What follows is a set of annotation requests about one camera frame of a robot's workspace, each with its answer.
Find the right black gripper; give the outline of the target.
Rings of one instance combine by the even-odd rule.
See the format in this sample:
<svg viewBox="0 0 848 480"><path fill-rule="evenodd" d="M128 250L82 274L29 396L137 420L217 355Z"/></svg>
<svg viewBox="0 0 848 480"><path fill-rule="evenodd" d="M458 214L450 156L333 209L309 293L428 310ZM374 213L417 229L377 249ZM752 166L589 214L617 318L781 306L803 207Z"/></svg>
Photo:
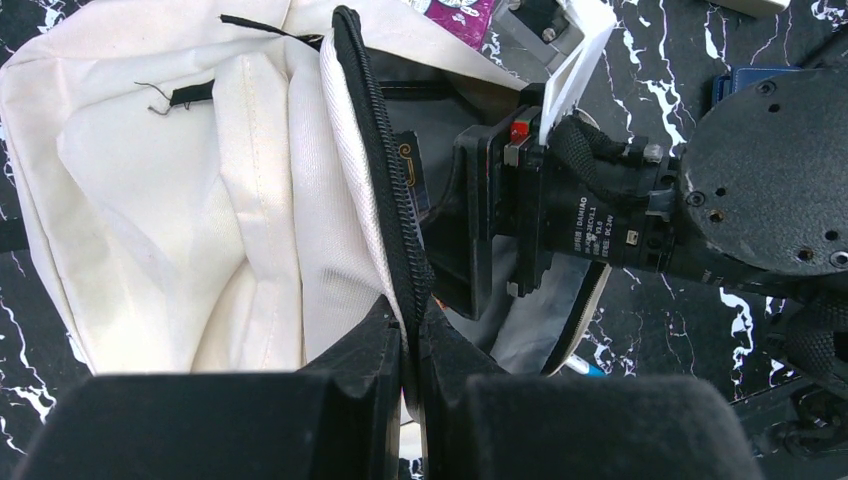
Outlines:
<svg viewBox="0 0 848 480"><path fill-rule="evenodd" d="M494 292L494 240L516 242L510 295L537 290L557 254L614 267L664 269L673 244L676 162L643 137L618 142L569 115L542 140L533 84L494 126L453 144L448 186L423 225L434 295L479 319Z"/></svg>

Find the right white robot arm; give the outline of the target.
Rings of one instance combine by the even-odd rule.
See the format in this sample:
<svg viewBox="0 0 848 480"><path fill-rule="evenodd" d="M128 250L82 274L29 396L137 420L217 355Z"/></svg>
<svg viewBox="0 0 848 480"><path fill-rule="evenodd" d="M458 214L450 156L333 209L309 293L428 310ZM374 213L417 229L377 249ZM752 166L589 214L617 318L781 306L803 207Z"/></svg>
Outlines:
<svg viewBox="0 0 848 480"><path fill-rule="evenodd" d="M577 115L542 130L532 84L494 126L453 144L442 199L424 226L435 296L479 319L498 235L517 242L508 293L537 290L555 254L587 259L583 312L610 268L789 299L769 354L809 381L795 417L761 451L847 450L847 32L797 68L724 83L679 157L644 138L615 141Z"/></svg>

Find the purple colouring book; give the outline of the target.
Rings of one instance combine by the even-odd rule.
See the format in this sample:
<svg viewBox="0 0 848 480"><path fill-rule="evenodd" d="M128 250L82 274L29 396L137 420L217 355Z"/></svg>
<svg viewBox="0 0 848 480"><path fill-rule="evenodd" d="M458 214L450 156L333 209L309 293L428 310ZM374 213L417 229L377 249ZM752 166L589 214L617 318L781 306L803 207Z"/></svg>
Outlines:
<svg viewBox="0 0 848 480"><path fill-rule="evenodd" d="M495 0L404 0L417 12L479 50L496 7Z"/></svg>

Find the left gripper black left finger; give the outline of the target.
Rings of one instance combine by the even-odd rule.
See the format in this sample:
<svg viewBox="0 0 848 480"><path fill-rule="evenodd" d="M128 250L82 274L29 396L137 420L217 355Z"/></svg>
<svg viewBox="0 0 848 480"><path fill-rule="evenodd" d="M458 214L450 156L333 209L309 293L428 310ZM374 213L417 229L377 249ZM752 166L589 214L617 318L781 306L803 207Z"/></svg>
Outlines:
<svg viewBox="0 0 848 480"><path fill-rule="evenodd" d="M385 298L287 373L98 376L59 401L17 479L394 479L401 326Z"/></svg>

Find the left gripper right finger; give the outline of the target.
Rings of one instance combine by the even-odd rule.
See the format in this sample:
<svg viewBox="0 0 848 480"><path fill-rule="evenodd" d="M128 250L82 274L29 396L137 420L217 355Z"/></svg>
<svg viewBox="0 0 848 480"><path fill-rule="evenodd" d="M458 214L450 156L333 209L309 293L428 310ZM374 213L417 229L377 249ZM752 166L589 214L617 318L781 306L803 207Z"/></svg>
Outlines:
<svg viewBox="0 0 848 480"><path fill-rule="evenodd" d="M513 375L427 306L418 337L429 479L758 479L708 383Z"/></svg>

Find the beige canvas backpack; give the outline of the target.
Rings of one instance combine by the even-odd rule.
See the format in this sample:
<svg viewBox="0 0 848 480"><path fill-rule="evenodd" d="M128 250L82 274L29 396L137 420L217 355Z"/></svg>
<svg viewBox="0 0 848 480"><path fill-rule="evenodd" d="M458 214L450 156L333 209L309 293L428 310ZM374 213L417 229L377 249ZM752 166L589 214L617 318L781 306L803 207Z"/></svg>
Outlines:
<svg viewBox="0 0 848 480"><path fill-rule="evenodd" d="M385 297L333 1L94 1L1 69L32 261L97 375L290 371Z"/></svg>

